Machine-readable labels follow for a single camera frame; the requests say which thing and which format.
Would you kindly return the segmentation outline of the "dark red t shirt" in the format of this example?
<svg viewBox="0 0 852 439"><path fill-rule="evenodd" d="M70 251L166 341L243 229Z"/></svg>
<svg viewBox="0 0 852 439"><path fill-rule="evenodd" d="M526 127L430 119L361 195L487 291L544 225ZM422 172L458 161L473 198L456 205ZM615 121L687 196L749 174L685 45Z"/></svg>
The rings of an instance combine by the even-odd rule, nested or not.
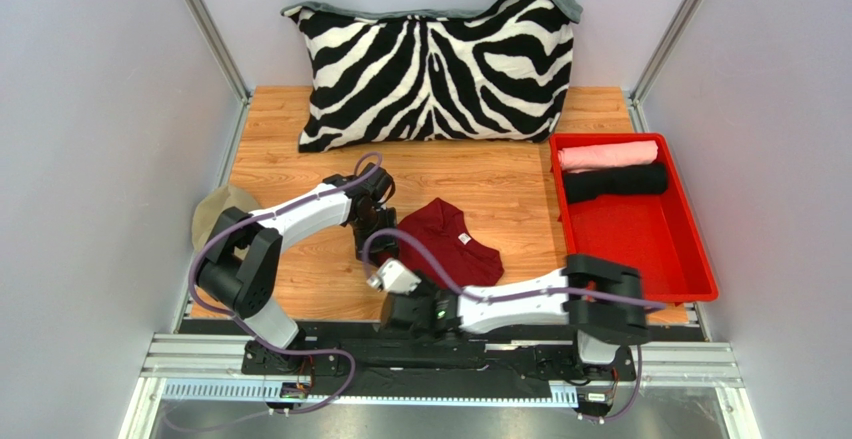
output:
<svg viewBox="0 0 852 439"><path fill-rule="evenodd" d="M420 241L461 287L491 287L504 275L499 251L478 242L464 213L440 198L407 215L398 229Z"/></svg>

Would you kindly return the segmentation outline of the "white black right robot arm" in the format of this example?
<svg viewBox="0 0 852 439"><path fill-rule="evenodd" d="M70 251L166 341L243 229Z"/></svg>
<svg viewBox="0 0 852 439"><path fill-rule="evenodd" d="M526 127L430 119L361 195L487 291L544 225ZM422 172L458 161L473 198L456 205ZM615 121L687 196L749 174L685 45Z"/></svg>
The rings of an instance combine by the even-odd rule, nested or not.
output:
<svg viewBox="0 0 852 439"><path fill-rule="evenodd" d="M645 298L637 269L575 254L561 269L503 286L440 289L396 259L367 278L385 295L384 329L415 337L484 335L511 326L568 326L585 364L614 361L621 347L648 343L647 316L662 304Z"/></svg>

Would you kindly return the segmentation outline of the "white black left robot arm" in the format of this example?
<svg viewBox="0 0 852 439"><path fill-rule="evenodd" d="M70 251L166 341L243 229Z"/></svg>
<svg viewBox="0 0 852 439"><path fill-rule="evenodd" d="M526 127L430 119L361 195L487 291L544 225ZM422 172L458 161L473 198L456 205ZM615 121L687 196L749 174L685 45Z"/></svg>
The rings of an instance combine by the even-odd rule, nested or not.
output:
<svg viewBox="0 0 852 439"><path fill-rule="evenodd" d="M214 224L189 272L189 292L203 308L229 315L267 349L282 353L300 328L273 297L279 257L294 244L333 226L353 231L355 254L367 264L395 257L395 239L368 242L375 232L396 226L388 206L392 176L380 165L334 175L308 193L267 209L231 207Z"/></svg>

